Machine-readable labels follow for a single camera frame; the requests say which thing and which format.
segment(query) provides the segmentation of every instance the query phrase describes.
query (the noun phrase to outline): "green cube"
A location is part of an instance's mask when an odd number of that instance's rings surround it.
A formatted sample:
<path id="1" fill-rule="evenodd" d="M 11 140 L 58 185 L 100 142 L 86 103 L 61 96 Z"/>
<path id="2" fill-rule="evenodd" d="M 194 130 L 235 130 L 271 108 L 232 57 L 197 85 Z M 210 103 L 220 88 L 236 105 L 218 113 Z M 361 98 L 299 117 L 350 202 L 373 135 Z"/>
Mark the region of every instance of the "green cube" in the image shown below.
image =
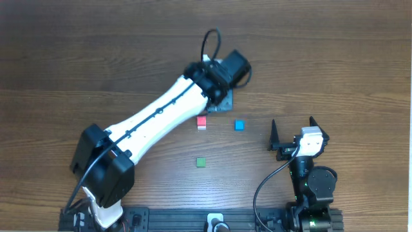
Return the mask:
<path id="1" fill-rule="evenodd" d="M 206 168 L 206 158 L 197 158 L 196 159 L 196 167 Z"/>

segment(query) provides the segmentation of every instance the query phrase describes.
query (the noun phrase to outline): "blue cube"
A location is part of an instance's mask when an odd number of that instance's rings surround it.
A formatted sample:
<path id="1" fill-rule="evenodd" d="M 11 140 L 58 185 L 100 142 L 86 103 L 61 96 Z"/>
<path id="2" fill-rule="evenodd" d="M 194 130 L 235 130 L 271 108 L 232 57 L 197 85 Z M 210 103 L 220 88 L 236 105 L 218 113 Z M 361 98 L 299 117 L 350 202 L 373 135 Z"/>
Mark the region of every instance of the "blue cube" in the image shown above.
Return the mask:
<path id="1" fill-rule="evenodd" d="M 244 131 L 245 130 L 245 121 L 235 120 L 234 121 L 234 130 L 235 131 Z"/>

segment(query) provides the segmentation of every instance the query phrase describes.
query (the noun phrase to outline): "wooden table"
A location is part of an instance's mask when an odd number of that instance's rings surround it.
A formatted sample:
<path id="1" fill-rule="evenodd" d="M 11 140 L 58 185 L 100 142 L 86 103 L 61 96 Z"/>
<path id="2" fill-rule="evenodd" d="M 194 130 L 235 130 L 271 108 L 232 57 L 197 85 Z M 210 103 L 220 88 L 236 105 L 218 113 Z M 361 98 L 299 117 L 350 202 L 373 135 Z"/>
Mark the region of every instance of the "wooden table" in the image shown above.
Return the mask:
<path id="1" fill-rule="evenodd" d="M 234 92 L 232 112 L 208 116 L 206 131 L 191 119 L 150 149 L 124 204 L 251 208 L 281 165 L 267 151 L 270 121 L 288 142 L 313 115 L 331 137 L 316 162 L 339 174 L 332 206 L 346 230 L 405 231 L 410 9 L 383 0 L 1 1 L 0 229 L 57 229 L 81 131 L 154 101 L 219 26 L 219 57 L 241 51 L 252 81 Z M 293 199 L 283 171 L 257 204 Z"/>

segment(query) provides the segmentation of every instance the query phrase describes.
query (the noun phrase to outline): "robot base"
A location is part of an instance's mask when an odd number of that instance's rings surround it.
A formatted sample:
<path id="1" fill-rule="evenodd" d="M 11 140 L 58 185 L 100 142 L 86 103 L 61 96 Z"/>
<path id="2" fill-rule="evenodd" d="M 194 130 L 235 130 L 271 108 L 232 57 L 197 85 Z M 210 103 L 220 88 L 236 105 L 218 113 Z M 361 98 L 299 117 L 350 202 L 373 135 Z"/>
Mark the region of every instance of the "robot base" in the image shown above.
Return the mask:
<path id="1" fill-rule="evenodd" d="M 257 211 L 261 220 L 272 231 L 285 231 L 281 225 L 281 215 L 285 209 L 261 208 Z M 149 209 L 145 207 L 124 207 L 122 218 L 106 231 L 130 232 L 200 232 L 206 231 L 207 215 L 222 213 L 232 232 L 264 231 L 256 222 L 251 209 Z M 343 232 L 342 212 L 330 211 L 332 231 Z M 63 215 L 59 220 L 59 231 L 103 231 L 88 212 L 88 207 L 80 208 L 76 213 Z"/>

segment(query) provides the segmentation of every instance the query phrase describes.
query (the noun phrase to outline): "wood grain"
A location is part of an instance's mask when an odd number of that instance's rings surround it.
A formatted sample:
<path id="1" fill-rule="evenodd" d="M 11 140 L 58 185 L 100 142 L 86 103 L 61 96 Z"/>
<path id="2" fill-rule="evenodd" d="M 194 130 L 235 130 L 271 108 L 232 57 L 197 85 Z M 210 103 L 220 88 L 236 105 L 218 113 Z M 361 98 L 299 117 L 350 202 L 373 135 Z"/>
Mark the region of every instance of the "wood grain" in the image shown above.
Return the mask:
<path id="1" fill-rule="evenodd" d="M 281 165 L 266 150 L 270 121 L 290 141 L 313 115 L 331 137 L 316 162 L 339 174 L 332 206 L 346 230 L 405 231 L 410 9 L 406 0 L 0 1 L 0 229 L 57 229 L 81 131 L 155 100 L 219 26 L 220 56 L 241 51 L 253 80 L 206 131 L 191 119 L 150 149 L 124 204 L 251 208 Z M 246 120 L 244 132 L 234 119 Z M 293 196 L 284 171 L 257 203 Z"/>

